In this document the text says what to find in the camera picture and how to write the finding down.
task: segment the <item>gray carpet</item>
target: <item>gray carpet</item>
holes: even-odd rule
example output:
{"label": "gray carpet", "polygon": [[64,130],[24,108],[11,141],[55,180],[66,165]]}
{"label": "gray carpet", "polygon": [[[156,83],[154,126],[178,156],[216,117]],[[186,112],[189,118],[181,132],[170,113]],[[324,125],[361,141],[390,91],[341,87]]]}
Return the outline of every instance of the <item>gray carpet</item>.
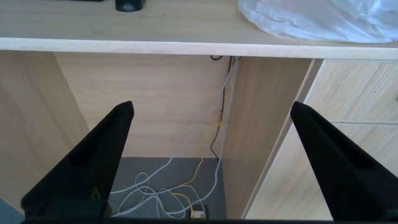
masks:
{"label": "gray carpet", "polygon": [[24,221],[23,214],[0,198],[0,223],[16,224]]}
{"label": "gray carpet", "polygon": [[[149,175],[155,170],[166,164],[169,158],[143,158],[143,157],[124,157],[119,164],[118,173],[113,184],[113,191],[125,189],[134,184],[136,175],[140,172],[146,172]],[[169,188],[190,180],[200,159],[197,158],[175,158],[172,163],[150,180],[150,187],[159,190],[163,187]],[[191,185],[197,190],[200,197],[204,197],[212,188],[215,181],[216,159],[205,159],[198,171],[198,175]],[[123,198],[132,190],[120,194],[112,194],[109,203],[116,213]],[[178,189],[175,193],[186,194],[191,201],[197,200],[197,197],[190,189]],[[141,194],[133,194],[123,205],[122,210],[134,206],[141,199]],[[162,196],[164,207],[168,211],[177,211],[181,209],[181,205],[170,194]],[[180,198],[185,206],[188,202],[184,198]],[[203,201],[209,209],[210,219],[226,219],[224,186],[221,166],[218,172],[218,183],[213,193]],[[166,214],[160,212],[162,218],[168,218]],[[155,199],[150,199],[137,210],[119,217],[133,218],[157,218]]]}

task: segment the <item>wooden desk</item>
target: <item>wooden desk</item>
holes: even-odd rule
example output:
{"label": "wooden desk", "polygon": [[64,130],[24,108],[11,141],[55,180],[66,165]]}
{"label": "wooden desk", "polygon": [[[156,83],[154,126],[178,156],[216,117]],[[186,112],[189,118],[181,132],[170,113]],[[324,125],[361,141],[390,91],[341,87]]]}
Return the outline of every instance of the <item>wooden desk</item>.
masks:
{"label": "wooden desk", "polygon": [[[397,43],[280,39],[250,24],[236,5],[148,0],[143,10],[122,13],[113,1],[4,0],[0,196],[19,208],[21,197],[126,100],[136,117],[124,156],[170,157],[225,80],[228,58],[209,55],[243,56],[221,129],[226,139],[216,143],[219,153],[225,141],[229,218],[330,218],[288,117],[294,100],[326,114],[397,173]],[[203,124],[179,156],[212,157],[198,146],[214,128]]]}

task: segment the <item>drawer front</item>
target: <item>drawer front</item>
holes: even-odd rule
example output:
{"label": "drawer front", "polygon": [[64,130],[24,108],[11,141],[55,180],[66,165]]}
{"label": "drawer front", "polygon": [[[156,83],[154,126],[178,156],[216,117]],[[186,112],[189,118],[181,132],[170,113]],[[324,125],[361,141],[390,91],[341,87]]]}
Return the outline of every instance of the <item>drawer front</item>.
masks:
{"label": "drawer front", "polygon": [[398,122],[398,62],[325,60],[305,102],[330,121]]}
{"label": "drawer front", "polygon": [[[398,175],[398,126],[336,125]],[[292,125],[246,218],[331,220],[329,209]]]}

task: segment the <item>black mouse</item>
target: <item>black mouse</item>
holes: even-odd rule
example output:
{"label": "black mouse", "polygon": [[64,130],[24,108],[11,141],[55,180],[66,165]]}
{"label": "black mouse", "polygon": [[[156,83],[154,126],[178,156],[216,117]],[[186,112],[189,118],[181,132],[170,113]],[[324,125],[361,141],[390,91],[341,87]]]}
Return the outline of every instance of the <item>black mouse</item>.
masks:
{"label": "black mouse", "polygon": [[121,12],[135,12],[142,9],[146,0],[115,0],[116,10]]}

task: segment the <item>plastic bag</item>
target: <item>plastic bag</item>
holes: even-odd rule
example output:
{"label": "plastic bag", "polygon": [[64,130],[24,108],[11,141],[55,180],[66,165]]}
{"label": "plastic bag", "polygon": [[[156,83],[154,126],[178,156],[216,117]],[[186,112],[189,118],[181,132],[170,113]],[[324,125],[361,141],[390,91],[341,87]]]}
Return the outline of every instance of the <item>plastic bag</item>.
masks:
{"label": "plastic bag", "polygon": [[293,39],[382,43],[398,39],[398,0],[239,0],[261,30]]}

